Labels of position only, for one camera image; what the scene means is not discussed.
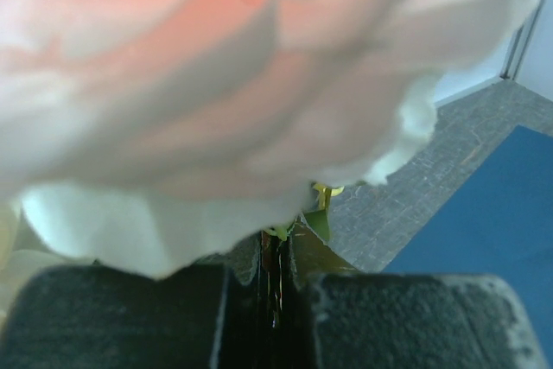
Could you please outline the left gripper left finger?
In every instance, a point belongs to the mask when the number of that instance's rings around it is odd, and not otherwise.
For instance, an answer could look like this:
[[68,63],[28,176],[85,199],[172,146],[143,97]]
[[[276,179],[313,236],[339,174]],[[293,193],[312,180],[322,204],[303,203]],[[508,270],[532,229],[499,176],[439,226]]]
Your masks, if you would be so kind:
[[4,368],[252,368],[259,238],[154,281],[101,265],[26,283],[1,333]]

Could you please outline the pale pink flower stem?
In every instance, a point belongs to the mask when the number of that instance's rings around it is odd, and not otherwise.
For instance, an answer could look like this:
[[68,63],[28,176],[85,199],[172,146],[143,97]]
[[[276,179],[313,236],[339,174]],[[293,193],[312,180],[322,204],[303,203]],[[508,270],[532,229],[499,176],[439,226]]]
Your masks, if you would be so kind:
[[539,0],[1,0],[1,198],[153,278],[380,185]]

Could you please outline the blue wrapping paper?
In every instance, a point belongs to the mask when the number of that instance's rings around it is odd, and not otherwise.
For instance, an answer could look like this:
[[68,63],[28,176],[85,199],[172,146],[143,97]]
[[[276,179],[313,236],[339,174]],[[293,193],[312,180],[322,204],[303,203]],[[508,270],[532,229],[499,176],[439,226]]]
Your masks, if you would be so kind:
[[518,126],[385,267],[492,273],[552,353],[552,138]]

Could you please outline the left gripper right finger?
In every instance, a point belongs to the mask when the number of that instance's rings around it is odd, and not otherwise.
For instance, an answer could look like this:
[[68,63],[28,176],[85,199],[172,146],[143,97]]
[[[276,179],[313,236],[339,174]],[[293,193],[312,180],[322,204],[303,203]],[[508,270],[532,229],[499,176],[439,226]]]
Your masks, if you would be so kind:
[[545,368],[523,303],[478,274],[364,273],[302,220],[288,242],[294,368]]

